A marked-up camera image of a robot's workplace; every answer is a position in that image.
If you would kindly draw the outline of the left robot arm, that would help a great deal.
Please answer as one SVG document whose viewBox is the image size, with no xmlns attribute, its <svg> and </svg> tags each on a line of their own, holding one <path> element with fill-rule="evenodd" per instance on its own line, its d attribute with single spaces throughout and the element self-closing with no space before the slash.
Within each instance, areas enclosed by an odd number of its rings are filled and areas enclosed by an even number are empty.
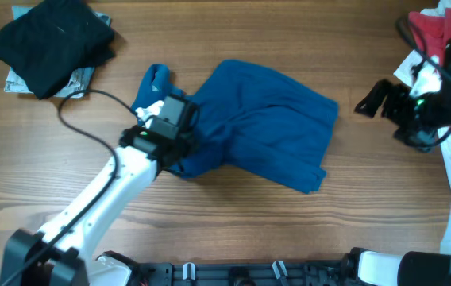
<svg viewBox="0 0 451 286">
<path fill-rule="evenodd" d="M 17 230 L 7 241 L 1 285 L 125 285 L 123 262 L 92 260 L 105 232 L 125 206 L 196 147 L 191 127 L 133 126 L 81 194 L 37 232 Z"/>
</svg>

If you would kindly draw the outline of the blue t-shirt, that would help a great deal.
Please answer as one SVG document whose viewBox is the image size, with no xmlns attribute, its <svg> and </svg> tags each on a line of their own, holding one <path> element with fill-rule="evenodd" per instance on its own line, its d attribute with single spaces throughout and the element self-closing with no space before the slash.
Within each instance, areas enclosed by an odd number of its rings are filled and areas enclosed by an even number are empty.
<svg viewBox="0 0 451 286">
<path fill-rule="evenodd" d="M 199 147 L 171 166 L 175 175 L 193 179 L 230 164 L 305 194 L 321 187 L 337 102 L 240 60 L 222 61 L 188 100 L 199 106 Z"/>
</svg>

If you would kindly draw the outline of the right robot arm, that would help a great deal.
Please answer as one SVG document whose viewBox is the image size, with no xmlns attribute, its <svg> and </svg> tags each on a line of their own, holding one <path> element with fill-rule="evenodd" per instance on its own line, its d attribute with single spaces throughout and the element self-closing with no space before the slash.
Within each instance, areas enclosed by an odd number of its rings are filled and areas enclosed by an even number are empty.
<svg viewBox="0 0 451 286">
<path fill-rule="evenodd" d="M 395 123 L 396 139 L 421 150 L 432 149 L 451 137 L 451 39 L 441 63 L 430 56 L 423 59 L 437 69 L 440 77 L 435 83 L 423 74 L 410 88 L 379 81 L 355 108 L 367 117 L 380 112 Z M 340 278 L 364 285 L 451 285 L 451 172 L 448 182 L 449 213 L 437 252 L 396 255 L 354 248 L 342 260 Z"/>
</svg>

